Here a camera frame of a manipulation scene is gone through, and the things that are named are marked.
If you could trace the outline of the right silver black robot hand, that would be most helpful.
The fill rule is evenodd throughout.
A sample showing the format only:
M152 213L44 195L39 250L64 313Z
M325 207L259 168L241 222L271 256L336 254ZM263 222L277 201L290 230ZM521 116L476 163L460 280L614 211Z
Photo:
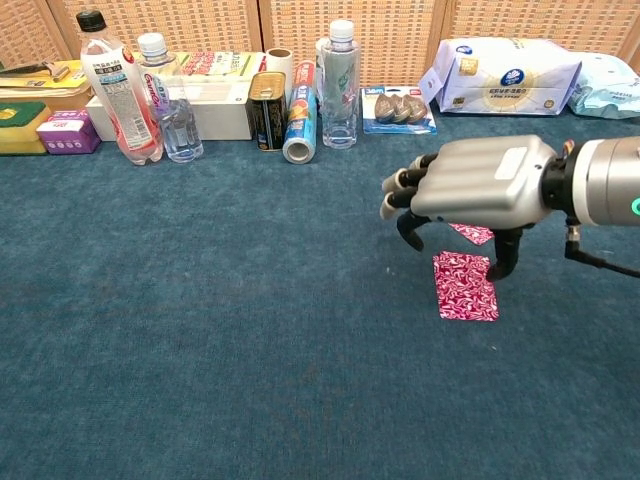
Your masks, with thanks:
M496 261L486 279L495 282L515 269L523 231L551 213L541 183L555 158L536 135L452 141L383 181L380 216L388 220L402 211L397 229L417 251L424 244L416 229L429 222L489 229Z

